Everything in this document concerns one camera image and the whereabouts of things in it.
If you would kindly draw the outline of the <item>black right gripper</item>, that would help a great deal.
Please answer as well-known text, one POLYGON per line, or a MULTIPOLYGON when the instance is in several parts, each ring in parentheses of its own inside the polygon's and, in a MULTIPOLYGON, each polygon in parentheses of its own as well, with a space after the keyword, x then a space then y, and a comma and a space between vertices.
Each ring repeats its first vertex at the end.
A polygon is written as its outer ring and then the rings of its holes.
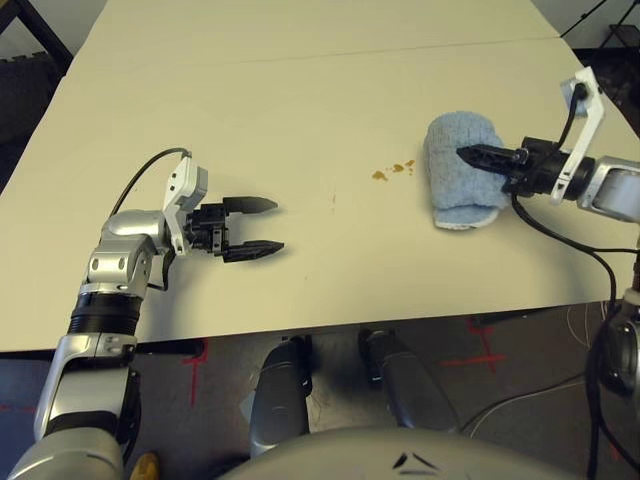
POLYGON ((505 194, 549 194, 568 155, 556 143, 525 137, 516 150, 484 144, 461 147, 457 155, 473 168, 505 174, 505 194))

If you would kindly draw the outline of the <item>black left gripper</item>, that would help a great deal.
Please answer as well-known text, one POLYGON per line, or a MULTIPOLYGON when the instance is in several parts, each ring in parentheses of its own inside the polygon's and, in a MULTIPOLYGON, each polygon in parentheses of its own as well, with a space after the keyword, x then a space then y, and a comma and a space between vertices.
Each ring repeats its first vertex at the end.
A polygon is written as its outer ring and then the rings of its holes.
POLYGON ((224 197, 223 203, 202 204, 187 215, 185 233, 192 249, 222 256, 225 263, 257 260, 283 249, 285 244, 270 240, 245 241, 228 245, 228 214, 259 214, 278 207, 270 199, 255 196, 224 197))

